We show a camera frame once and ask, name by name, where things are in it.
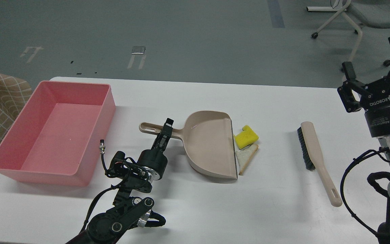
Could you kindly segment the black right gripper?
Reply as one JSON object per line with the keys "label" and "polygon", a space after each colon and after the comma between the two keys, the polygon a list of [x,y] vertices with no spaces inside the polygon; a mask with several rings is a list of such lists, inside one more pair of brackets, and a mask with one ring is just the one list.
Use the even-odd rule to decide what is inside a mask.
{"label": "black right gripper", "polygon": [[374,82],[357,80],[352,62],[342,63],[345,81],[337,88],[347,113],[365,110],[364,117],[373,138],[390,135],[390,71]]}

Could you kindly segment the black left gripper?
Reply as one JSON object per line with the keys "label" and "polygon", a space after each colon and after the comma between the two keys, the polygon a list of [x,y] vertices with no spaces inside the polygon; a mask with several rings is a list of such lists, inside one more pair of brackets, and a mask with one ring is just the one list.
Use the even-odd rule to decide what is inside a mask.
{"label": "black left gripper", "polygon": [[163,177],[167,167],[167,157],[164,151],[167,148],[168,142],[172,136],[172,125],[174,120],[167,118],[160,133],[156,136],[151,149],[142,151],[137,161],[137,164],[145,170],[149,175],[149,182],[160,180]]}

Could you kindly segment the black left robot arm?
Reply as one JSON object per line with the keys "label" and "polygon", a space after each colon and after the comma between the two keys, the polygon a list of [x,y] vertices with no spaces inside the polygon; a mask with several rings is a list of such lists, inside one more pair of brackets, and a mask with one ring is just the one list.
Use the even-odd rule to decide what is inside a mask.
{"label": "black left robot arm", "polygon": [[[160,227],[166,223],[164,216],[153,211],[155,201],[150,197],[132,196],[133,190],[150,193],[153,181],[163,177],[167,167],[164,151],[172,135],[173,120],[167,118],[159,128],[156,139],[150,149],[142,151],[138,160],[127,157],[117,151],[110,163],[104,161],[104,140],[100,141],[100,155],[104,174],[120,182],[101,191],[88,209],[81,231],[70,244],[116,244],[130,229],[137,227]],[[92,216],[100,198],[111,190],[117,190],[113,207],[105,212]]]}

